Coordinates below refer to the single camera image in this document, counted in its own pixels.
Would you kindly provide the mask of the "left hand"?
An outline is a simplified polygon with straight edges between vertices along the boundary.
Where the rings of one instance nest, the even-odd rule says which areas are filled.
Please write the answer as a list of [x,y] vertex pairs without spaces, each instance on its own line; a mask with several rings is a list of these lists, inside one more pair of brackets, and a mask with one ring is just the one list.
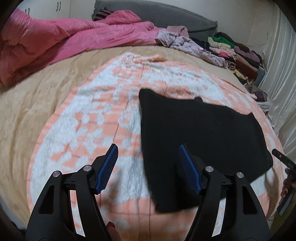
[[113,241],[121,241],[121,237],[119,232],[116,230],[115,224],[109,221],[106,225],[106,228],[112,238]]

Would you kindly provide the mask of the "right hand thumb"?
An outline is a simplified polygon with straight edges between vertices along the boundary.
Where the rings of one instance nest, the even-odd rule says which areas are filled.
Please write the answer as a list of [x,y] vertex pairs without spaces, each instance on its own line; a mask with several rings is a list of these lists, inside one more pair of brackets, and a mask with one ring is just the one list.
[[280,194],[281,198],[286,196],[290,187],[296,189],[295,173],[289,168],[285,168],[285,173],[287,174],[287,178],[283,182],[283,187]]

